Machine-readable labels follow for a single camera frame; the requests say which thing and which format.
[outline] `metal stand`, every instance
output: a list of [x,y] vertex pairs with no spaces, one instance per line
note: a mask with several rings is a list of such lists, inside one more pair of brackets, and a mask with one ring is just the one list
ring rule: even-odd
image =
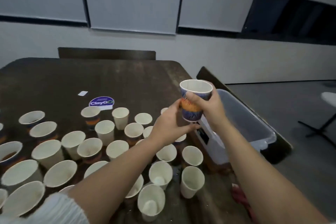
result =
[[329,138],[327,137],[325,134],[323,134],[323,132],[325,131],[325,129],[336,119],[336,114],[334,114],[325,124],[322,125],[322,127],[320,128],[314,128],[308,124],[305,124],[302,121],[298,121],[300,124],[310,128],[311,130],[313,130],[313,133],[310,133],[308,135],[306,135],[306,137],[312,137],[315,135],[319,135],[321,137],[323,137],[325,140],[327,140],[329,143],[331,143],[331,145],[336,148],[336,144]]

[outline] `label on bin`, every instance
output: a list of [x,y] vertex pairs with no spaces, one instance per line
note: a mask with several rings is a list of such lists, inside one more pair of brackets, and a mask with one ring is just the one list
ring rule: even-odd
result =
[[109,110],[112,109],[114,105],[113,98],[110,97],[98,97],[92,99],[89,103],[89,106],[98,106],[100,110]]

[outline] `gray floor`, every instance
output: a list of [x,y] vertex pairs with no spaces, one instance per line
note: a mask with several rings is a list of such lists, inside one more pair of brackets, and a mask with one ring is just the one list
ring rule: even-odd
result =
[[[336,93],[336,81],[280,82],[227,85],[294,147],[275,167],[325,214],[336,219],[336,149],[311,131],[303,121],[320,127],[336,108],[321,99],[322,92]],[[336,142],[336,121],[325,133]]]

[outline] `dark liquid in cup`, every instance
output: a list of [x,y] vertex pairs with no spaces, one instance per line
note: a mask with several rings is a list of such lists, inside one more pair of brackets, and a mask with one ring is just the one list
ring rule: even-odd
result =
[[9,159],[9,158],[13,157],[15,154],[16,154],[16,151],[15,151],[15,152],[12,152],[12,153],[10,153],[10,154],[7,154],[6,156],[4,156],[4,157],[1,159],[1,161],[4,161],[4,160],[6,160],[6,159]]

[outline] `plastic storage bin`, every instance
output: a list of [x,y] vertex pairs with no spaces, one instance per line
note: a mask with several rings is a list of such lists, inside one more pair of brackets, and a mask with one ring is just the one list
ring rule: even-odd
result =
[[[246,140],[257,150],[265,150],[268,144],[276,141],[276,135],[264,121],[259,119],[249,108],[226,90],[217,90],[225,108],[225,113],[231,123],[239,130]],[[199,124],[198,137],[212,160],[218,164],[229,162],[225,146],[218,135],[213,132],[202,116]]]

